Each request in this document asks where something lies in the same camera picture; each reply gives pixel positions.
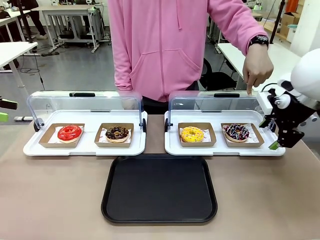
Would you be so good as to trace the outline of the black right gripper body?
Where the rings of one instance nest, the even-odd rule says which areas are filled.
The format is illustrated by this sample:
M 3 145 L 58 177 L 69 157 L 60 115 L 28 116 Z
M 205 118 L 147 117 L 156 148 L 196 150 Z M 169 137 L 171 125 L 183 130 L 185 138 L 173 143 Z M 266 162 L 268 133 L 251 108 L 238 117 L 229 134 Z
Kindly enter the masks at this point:
M 269 115 L 278 127 L 277 140 L 283 139 L 284 148 L 292 148 L 305 136 L 298 126 L 316 112 L 316 101 L 303 94 L 295 96 L 292 91 L 285 91 L 280 96 L 276 95 L 274 88 L 268 92 L 267 99 L 272 106 Z

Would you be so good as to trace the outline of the person left hand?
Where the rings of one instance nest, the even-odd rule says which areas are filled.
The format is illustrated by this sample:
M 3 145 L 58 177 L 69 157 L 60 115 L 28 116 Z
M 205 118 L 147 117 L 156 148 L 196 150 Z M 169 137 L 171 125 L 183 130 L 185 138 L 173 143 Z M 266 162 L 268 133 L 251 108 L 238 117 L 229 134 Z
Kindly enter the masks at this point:
M 243 65 L 243 81 L 246 84 L 246 92 L 250 96 L 253 87 L 263 84 L 274 70 L 274 65 L 268 54 L 265 44 L 255 43 L 248 48 Z

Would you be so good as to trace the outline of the person right hand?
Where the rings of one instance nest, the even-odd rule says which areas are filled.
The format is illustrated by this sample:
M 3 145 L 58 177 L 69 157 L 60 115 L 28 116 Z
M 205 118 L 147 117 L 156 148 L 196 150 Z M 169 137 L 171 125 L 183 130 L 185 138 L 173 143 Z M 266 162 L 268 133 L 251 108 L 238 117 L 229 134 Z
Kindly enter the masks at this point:
M 135 110 L 136 109 L 136 100 L 135 99 L 123 99 L 122 107 L 124 110 Z

